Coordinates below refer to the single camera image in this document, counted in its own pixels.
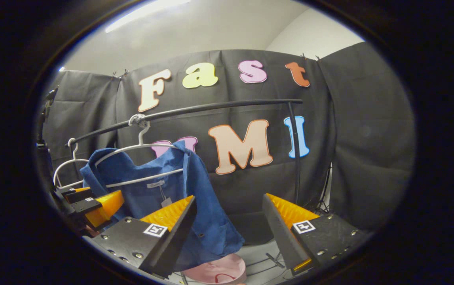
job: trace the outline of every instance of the black fabric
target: black fabric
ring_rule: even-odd
[[[402,83],[368,44],[319,61],[334,103],[336,146],[330,209],[376,229],[402,199],[416,151],[415,121]]]
[[[50,150],[53,169],[72,159],[65,147],[71,137],[80,137],[116,123],[114,107],[120,80],[111,76],[80,71],[59,72],[50,88],[59,85],[49,116],[44,123],[43,137]],[[79,143],[76,157],[89,159],[99,148],[114,146],[116,132],[88,138]],[[78,170],[84,162],[67,164],[58,173],[62,185],[82,180]]]
[[[267,79],[263,83],[247,84],[240,78],[238,64],[244,60],[258,60],[263,64]],[[296,62],[304,67],[308,88],[297,85],[286,64]],[[212,63],[218,82],[209,87],[187,89],[183,86],[185,70],[196,63]],[[175,108],[207,103],[239,101],[248,99],[302,99],[303,105],[294,105],[295,115],[305,119],[304,133],[310,153],[301,158],[301,190],[298,204],[319,200],[326,177],[327,166],[332,160],[334,144],[334,120],[328,89],[317,62],[300,56],[257,50],[222,50],[199,52],[171,58],[163,63],[149,65],[129,72],[122,77],[116,100],[116,121],[126,121],[138,112],[141,102],[140,80],[165,69],[172,72],[165,80],[165,90],[156,96],[158,106],[143,112],[154,114]],[[243,235],[246,244],[260,244],[272,238],[271,231],[262,213],[262,195],[271,193],[294,202],[295,161],[288,156],[292,150],[290,134],[283,119],[289,116],[286,105],[261,105],[226,108],[185,114],[151,122],[144,135],[145,143],[181,137],[198,138],[196,154],[201,157],[209,172],[209,179],[225,213],[236,229]],[[207,132],[222,124],[232,126],[244,138],[250,121],[266,119],[267,141],[272,163],[245,169],[236,165],[236,171],[218,175],[218,154],[213,137]],[[116,146],[122,148],[138,142],[140,128],[118,130]],[[155,158],[149,148],[129,152],[136,165]]]

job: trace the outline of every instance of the peach letter m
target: peach letter m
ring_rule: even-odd
[[[236,166],[230,163],[230,156],[244,169],[248,164],[250,153],[253,154],[250,165],[253,167],[263,166],[272,162],[267,146],[267,120],[251,121],[246,131],[245,139],[234,132],[229,125],[220,125],[209,129],[208,134],[214,137],[218,150],[218,175],[234,172]]]

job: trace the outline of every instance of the clothing rack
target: clothing rack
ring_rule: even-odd
[[[292,124],[292,136],[294,138],[294,150],[295,150],[295,203],[298,204],[299,199],[299,189],[301,181],[301,162],[300,162],[300,153],[299,153],[299,139],[297,137],[297,125],[294,117],[294,108],[292,104],[302,104],[301,99],[267,99],[267,100],[244,100],[244,101],[233,101],[233,102],[224,102],[224,103],[211,103],[204,105],[191,106],[186,108],[179,108],[164,112],[158,112],[155,114],[145,115],[144,121],[152,121],[156,119],[162,119],[166,117],[172,117],[176,115],[189,114],[191,112],[201,112],[206,110],[215,110],[221,108],[231,108],[231,107],[240,107],[240,106],[251,106],[251,105],[275,105],[275,104],[285,104],[288,107],[290,114],[290,123]],[[124,121],[118,124],[114,124],[110,127],[102,128],[76,139],[70,140],[70,150],[72,150],[72,145],[87,139],[89,137],[95,137],[97,135],[104,134],[106,132],[118,130],[129,126],[129,121]]]

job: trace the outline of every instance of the clothes hanger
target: clothes hanger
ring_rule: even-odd
[[[74,138],[70,138],[69,141],[68,141],[68,143],[67,143],[67,145],[69,146],[69,148],[71,148],[70,142],[71,142],[73,139],[74,139]],[[56,168],[56,170],[55,170],[55,174],[53,175],[53,184],[54,184],[55,187],[56,187],[57,189],[59,189],[59,190],[60,190],[60,189],[63,189],[63,188],[68,188],[68,187],[71,187],[71,186],[75,186],[75,185],[77,185],[77,184],[81,184],[81,183],[84,181],[84,180],[81,180],[81,181],[78,181],[78,182],[74,182],[74,183],[72,183],[72,184],[68,184],[68,185],[62,186],[62,183],[60,182],[60,179],[58,179],[58,184],[59,184],[59,186],[56,185],[56,179],[58,178],[58,176],[57,176],[57,175],[58,175],[58,171],[60,171],[60,169],[61,169],[63,166],[65,166],[65,165],[67,165],[67,164],[69,164],[69,163],[72,163],[72,162],[78,162],[78,161],[88,162],[88,161],[89,161],[89,160],[87,160],[87,159],[81,159],[81,158],[76,158],[76,157],[75,157],[75,153],[77,152],[77,148],[78,148],[78,147],[79,147],[79,145],[76,143],[76,144],[75,144],[75,149],[74,149],[74,151],[72,152],[72,159],[71,159],[71,160],[68,160],[68,161],[65,161],[64,163],[60,164],[60,166],[58,166],[58,168]]]
[[[119,150],[115,150],[115,151],[113,151],[113,152],[101,157],[97,162],[95,162],[95,166],[98,166],[98,164],[100,164],[102,161],[106,160],[108,157],[111,157],[111,156],[113,156],[115,154],[118,154],[118,153],[121,153],[121,152],[125,152],[125,151],[128,151],[128,150],[133,150],[133,149],[136,149],[136,148],[148,148],[148,147],[151,147],[151,146],[165,146],[166,148],[176,148],[172,144],[144,144],[143,140],[142,140],[142,137],[149,130],[150,124],[149,124],[149,122],[144,121],[144,115],[142,115],[142,114],[133,115],[130,118],[129,126],[131,126],[134,122],[136,122],[140,127],[143,127],[143,130],[139,132],[139,144],[136,144],[134,146],[127,146],[126,148],[120,148]],[[111,188],[111,187],[122,186],[122,185],[126,185],[126,184],[142,182],[142,181],[151,180],[151,179],[154,179],[154,178],[159,178],[159,177],[171,175],[171,174],[174,174],[174,173],[179,173],[179,172],[182,172],[182,171],[183,171],[183,168],[180,168],[180,169],[176,169],[176,170],[173,170],[173,171],[169,171],[168,173],[161,173],[161,174],[158,174],[158,175],[153,175],[153,176],[144,177],[144,178],[135,179],[135,180],[130,180],[130,181],[125,181],[125,182],[120,182],[120,183],[116,183],[116,184],[108,184],[108,185],[106,185],[106,187],[107,188]]]

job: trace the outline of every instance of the blue shirt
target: blue shirt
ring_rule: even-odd
[[[113,222],[127,216],[140,219],[161,209],[162,191],[172,202],[194,195],[197,205],[196,219],[174,266],[174,271],[182,271],[232,254],[241,248],[245,240],[221,208],[200,157],[185,148],[184,141],[177,141],[173,145],[177,148],[169,148],[160,157],[141,166],[134,165],[124,152],[108,157],[95,166],[96,161],[116,148],[96,150],[88,164],[81,168],[81,173],[84,177],[84,186],[91,187],[97,197],[122,190],[125,202],[111,218]],[[183,168],[180,173],[106,188],[108,184],[140,179],[180,168]],[[148,187],[148,184],[160,181],[165,182],[161,190],[159,186]]]

